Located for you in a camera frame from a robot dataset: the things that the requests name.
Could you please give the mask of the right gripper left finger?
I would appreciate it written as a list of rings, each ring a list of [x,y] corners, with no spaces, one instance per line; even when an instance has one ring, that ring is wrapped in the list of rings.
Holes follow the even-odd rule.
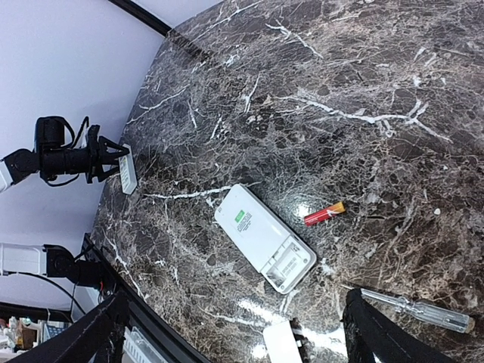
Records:
[[[80,318],[63,333],[19,354],[12,362],[121,362],[129,302],[118,292]]]

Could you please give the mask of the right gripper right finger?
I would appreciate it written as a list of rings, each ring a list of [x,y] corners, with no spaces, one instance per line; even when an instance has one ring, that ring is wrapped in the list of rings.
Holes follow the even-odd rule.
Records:
[[[453,362],[440,351],[406,333],[362,297],[346,294],[343,329],[349,362]]]

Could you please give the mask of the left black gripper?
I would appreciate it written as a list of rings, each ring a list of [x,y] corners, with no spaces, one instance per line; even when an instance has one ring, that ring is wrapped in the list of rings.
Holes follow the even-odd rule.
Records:
[[[85,173],[85,177],[88,184],[92,184],[94,178],[98,178],[98,181],[103,182],[119,172],[119,166],[113,166],[109,170],[104,171],[99,160],[101,163],[117,163],[119,158],[130,154],[130,150],[127,147],[103,136],[98,138],[100,128],[100,126],[91,126],[85,137],[88,151],[88,171]]]

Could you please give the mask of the clear pen screwdriver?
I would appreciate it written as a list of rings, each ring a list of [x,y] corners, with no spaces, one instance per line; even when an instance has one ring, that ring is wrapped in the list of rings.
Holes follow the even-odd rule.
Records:
[[[426,302],[415,302],[404,296],[389,296],[362,287],[342,284],[347,290],[358,288],[364,298],[392,306],[398,313],[405,313],[424,323],[442,327],[461,334],[470,333],[475,327],[475,320],[469,315],[444,309]]]

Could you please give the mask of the white battery cover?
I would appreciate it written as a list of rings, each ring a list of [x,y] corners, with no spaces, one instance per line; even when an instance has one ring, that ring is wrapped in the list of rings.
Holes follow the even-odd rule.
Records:
[[[303,363],[301,340],[296,338],[297,320],[286,320],[266,327],[263,332],[265,347],[271,363]]]

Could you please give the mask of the white remote green buttons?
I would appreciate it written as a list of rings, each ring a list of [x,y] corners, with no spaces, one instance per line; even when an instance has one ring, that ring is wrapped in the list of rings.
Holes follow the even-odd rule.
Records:
[[[214,217],[280,294],[291,292],[317,261],[315,252],[244,185],[230,189]]]

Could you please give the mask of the red yellow battery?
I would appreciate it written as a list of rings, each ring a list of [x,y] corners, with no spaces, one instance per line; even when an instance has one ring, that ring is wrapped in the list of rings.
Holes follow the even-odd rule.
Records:
[[[343,202],[338,202],[332,206],[321,209],[315,213],[312,213],[304,217],[304,223],[306,226],[313,226],[333,218],[346,211]]]

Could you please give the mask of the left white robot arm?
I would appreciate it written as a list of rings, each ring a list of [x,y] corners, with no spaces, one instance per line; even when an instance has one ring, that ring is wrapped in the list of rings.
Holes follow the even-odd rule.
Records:
[[[119,176],[130,194],[136,177],[130,146],[99,130],[88,118],[74,131],[61,116],[41,117],[33,147],[1,158],[2,275],[102,288],[105,273],[81,259],[80,237],[93,224],[101,184]]]

